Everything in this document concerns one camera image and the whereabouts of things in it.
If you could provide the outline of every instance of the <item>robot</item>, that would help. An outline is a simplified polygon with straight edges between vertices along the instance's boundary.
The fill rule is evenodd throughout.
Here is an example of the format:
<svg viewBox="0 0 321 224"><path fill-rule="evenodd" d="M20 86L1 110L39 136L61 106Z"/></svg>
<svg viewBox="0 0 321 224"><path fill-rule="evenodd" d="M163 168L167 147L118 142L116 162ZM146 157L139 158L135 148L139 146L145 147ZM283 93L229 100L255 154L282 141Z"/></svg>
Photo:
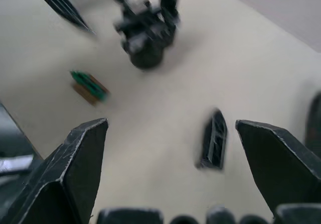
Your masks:
<svg viewBox="0 0 321 224"><path fill-rule="evenodd" d="M48 5L71 24L93 33L69 0L45 0ZM175 38L179 14L177 0L160 0L153 7L149 0L115 0L122 10L122 21L116 23L116 31L123 36L122 47L134 66L139 69L157 67L165 48Z"/></svg>

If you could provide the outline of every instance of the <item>gray floor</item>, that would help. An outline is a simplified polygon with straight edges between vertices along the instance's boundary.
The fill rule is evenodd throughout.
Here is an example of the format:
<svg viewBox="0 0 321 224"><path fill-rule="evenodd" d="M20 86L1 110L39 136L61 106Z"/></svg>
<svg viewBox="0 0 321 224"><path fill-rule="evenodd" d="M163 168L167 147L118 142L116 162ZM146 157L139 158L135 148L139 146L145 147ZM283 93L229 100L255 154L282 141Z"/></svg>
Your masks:
<svg viewBox="0 0 321 224"><path fill-rule="evenodd" d="M181 0L175 46L160 68L143 73L113 29L114 2L99 0L83 13L96 41L43 0L0 0L0 99L44 157L71 128L108 117L94 219L104 207L150 206L166 223L179 213L203 222L216 204L237 217L271 219L234 124L267 122L302 139L321 88L320 54L239 0ZM109 100L96 108L85 102L70 87L70 69L93 74ZM194 159L216 106L229 129L225 169L203 172Z"/></svg>
<svg viewBox="0 0 321 224"><path fill-rule="evenodd" d="M321 52L321 0L242 0Z"/></svg>

